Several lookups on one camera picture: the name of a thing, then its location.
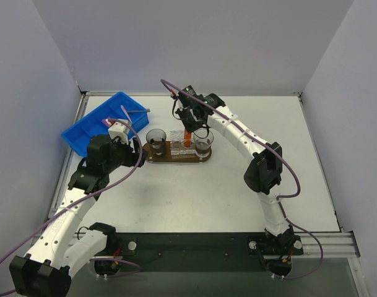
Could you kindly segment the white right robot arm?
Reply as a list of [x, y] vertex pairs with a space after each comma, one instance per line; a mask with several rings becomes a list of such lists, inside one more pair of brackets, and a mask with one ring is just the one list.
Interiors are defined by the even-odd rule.
[[248, 129], [216, 94], [204, 97], [193, 91], [180, 91], [172, 98], [178, 102], [176, 114], [188, 132], [213, 129], [224, 136], [243, 156], [248, 168], [243, 179], [258, 193], [265, 218], [265, 231], [279, 245], [285, 244], [293, 230], [280, 207], [282, 147], [270, 144]]

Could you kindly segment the clear glass cup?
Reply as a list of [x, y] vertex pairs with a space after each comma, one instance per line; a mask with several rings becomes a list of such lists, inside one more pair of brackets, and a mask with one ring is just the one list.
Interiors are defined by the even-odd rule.
[[210, 154], [211, 145], [214, 141], [213, 133], [205, 128], [198, 129], [193, 133], [196, 155], [205, 158]]

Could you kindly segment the clear textured acrylic holder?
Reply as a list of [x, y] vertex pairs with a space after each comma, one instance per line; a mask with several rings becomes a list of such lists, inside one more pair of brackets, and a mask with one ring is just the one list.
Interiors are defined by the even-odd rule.
[[185, 147], [183, 144], [184, 130], [170, 131], [170, 153], [172, 159], [186, 159], [195, 157], [195, 146], [191, 135], [191, 145]]

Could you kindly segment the pink toothpaste tube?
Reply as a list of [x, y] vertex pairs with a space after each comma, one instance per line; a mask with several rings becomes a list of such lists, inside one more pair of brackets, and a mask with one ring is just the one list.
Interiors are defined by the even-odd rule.
[[106, 126], [108, 126], [108, 127], [111, 126], [111, 123], [110, 123], [109, 120], [107, 120], [107, 119], [103, 119], [102, 122], [103, 122]]

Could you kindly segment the blue tinted glass cup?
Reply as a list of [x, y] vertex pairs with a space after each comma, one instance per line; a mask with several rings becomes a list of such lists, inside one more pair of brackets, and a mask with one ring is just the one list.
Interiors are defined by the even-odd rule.
[[162, 129], [152, 129], [146, 134], [152, 153], [159, 157], [166, 153], [166, 139], [166, 132]]

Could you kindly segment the orange toothpaste tube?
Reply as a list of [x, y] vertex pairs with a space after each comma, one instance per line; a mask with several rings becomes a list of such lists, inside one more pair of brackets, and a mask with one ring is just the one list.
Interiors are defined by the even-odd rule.
[[184, 130], [183, 144], [185, 147], [189, 147], [191, 145], [191, 133], [188, 132], [187, 129]]

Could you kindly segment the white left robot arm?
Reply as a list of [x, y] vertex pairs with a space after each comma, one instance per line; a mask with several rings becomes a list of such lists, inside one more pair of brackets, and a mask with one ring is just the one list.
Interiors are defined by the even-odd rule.
[[103, 134], [91, 138], [88, 150], [71, 176], [55, 215], [38, 231], [39, 239], [9, 265], [20, 295], [66, 296], [74, 275], [93, 256], [115, 256], [122, 249], [115, 227], [105, 223], [94, 223], [78, 243], [69, 243], [101, 193], [113, 187], [110, 174], [120, 166], [136, 170], [148, 153], [138, 137], [124, 144], [119, 136]]

